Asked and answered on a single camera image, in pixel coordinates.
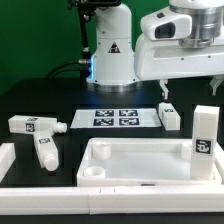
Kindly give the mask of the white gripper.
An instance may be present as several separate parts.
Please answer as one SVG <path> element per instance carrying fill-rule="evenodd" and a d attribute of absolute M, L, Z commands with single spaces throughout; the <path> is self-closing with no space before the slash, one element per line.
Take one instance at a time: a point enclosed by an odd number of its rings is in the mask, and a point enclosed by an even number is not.
<path fill-rule="evenodd" d="M 163 8 L 141 19 L 134 68 L 140 80 L 214 75 L 212 95 L 224 81 L 224 8 Z"/>

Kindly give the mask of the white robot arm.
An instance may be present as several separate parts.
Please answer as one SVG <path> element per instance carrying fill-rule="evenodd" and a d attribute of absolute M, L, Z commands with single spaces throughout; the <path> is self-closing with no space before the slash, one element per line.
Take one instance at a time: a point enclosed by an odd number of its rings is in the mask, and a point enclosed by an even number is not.
<path fill-rule="evenodd" d="M 125 4 L 99 7 L 97 49 L 87 83 L 120 91 L 135 83 L 224 75 L 224 0 L 169 0 L 144 16 L 131 40 L 132 14 Z"/>

